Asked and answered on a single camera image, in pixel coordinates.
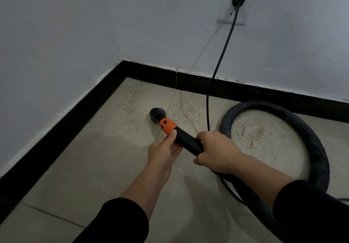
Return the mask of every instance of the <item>black shirt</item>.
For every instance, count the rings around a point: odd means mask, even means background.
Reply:
[[[349,206],[305,180],[286,185],[277,195],[273,214],[295,242],[347,241]],[[74,240],[80,242],[144,242],[148,218],[135,202],[107,201],[97,217]]]

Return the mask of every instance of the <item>person's right hand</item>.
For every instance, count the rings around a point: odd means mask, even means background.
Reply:
[[[194,164],[212,171],[232,174],[234,164],[244,156],[233,140],[220,132],[199,132],[196,139],[202,142],[204,152],[194,159]]]

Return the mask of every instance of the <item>black baseboard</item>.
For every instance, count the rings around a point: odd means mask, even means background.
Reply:
[[[0,179],[0,223],[126,77],[200,94],[207,93],[210,81],[207,77],[122,61]],[[334,100],[218,79],[212,83],[210,95],[236,101],[265,100],[295,113],[349,122],[349,103]]]

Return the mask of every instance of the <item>floor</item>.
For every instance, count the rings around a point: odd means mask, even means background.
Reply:
[[[210,98],[211,128],[238,102]],[[71,242],[102,204],[118,197],[144,168],[147,149],[164,136],[153,107],[195,136],[206,130],[205,96],[127,78],[0,226],[0,242]],[[328,193],[349,197],[349,124],[302,117],[330,163]],[[243,152],[293,177],[306,178],[308,158],[282,120],[248,111],[233,124]],[[146,242],[279,242],[208,169],[184,150],[160,194]]]

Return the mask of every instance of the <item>person's right arm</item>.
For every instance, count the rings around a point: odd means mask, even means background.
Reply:
[[[243,154],[219,132],[200,132],[197,138],[204,152],[194,163],[245,182],[273,210],[275,220],[295,242],[339,242],[347,238],[348,205],[306,180],[296,180]]]
[[[203,143],[204,152],[194,159],[195,164],[238,177],[271,209],[281,189],[295,180],[242,153],[230,138],[220,132],[200,132],[197,139]]]

